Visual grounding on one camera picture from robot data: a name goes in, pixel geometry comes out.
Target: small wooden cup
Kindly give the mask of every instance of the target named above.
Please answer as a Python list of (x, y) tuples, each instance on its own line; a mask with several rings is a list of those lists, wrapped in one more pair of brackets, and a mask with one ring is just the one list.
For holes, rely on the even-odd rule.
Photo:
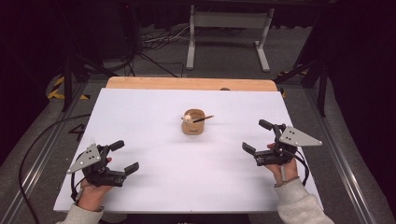
[[(191, 120), (202, 119), (205, 117), (204, 111), (200, 109), (189, 109), (184, 113), (184, 116), (190, 114)], [(185, 120), (181, 123), (181, 130), (187, 135), (197, 135), (204, 131), (205, 121), (200, 121), (196, 123), (188, 123)]]

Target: table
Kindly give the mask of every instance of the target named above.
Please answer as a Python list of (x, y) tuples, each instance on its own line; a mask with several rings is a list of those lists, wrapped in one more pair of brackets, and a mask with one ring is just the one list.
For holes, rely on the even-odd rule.
[[(221, 88), (230, 91), (216, 91)], [(185, 135), (180, 117), (201, 108), (215, 117), (200, 135)], [(275, 211), (274, 178), (242, 149), (258, 150), (274, 140), (259, 119), (291, 124), (281, 94), (271, 80), (112, 77), (102, 89), (77, 155), (92, 143), (125, 147), (109, 154), (108, 167), (140, 169), (104, 201), (113, 213), (256, 213)], [(300, 176), (304, 167), (299, 164)], [(76, 172), (76, 180), (82, 172)], [(308, 191), (318, 196), (312, 177)], [(66, 176), (55, 211), (70, 208)]]

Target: gray sleeve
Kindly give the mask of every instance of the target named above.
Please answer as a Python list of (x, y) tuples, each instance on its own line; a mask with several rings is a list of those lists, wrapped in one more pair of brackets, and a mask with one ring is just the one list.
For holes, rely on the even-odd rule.
[(57, 224), (97, 224), (103, 215), (101, 212), (91, 212), (84, 210), (75, 204), (72, 204), (70, 211), (67, 214), (66, 219), (63, 222), (58, 222)]
[(318, 204), (315, 195), (309, 194), (300, 179), (275, 188), (279, 197), (277, 211), (287, 224), (333, 224)]

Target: pen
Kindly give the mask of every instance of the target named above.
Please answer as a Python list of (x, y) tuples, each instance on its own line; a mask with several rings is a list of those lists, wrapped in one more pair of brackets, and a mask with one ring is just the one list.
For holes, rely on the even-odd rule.
[(206, 120), (206, 119), (211, 119), (211, 118), (213, 118), (213, 117), (215, 117), (215, 116), (214, 116), (214, 115), (211, 115), (211, 116), (207, 116), (207, 117), (204, 117), (204, 118), (201, 118), (201, 119), (196, 119), (196, 120), (193, 121), (192, 123), (201, 122), (201, 121), (204, 121), (204, 120)]

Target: white paper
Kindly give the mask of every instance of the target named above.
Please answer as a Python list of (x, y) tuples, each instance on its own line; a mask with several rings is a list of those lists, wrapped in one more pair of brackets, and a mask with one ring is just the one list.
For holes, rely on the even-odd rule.
[[(215, 116), (205, 121), (200, 135), (181, 130), (181, 117), (191, 108)], [(262, 128), (260, 119), (292, 126), (279, 92), (102, 89), (76, 157), (93, 143), (104, 146), (123, 140), (125, 147), (108, 154), (113, 158), (108, 167), (123, 171), (139, 162), (140, 169), (123, 187), (107, 194), (107, 212), (275, 211), (272, 173), (242, 149), (243, 142), (258, 151), (274, 142), (274, 132)], [(298, 169), (304, 178), (299, 162)], [(76, 172), (77, 181), (82, 177)], [(319, 199), (311, 176), (306, 188)], [(68, 211), (70, 194), (66, 175), (55, 211)]]

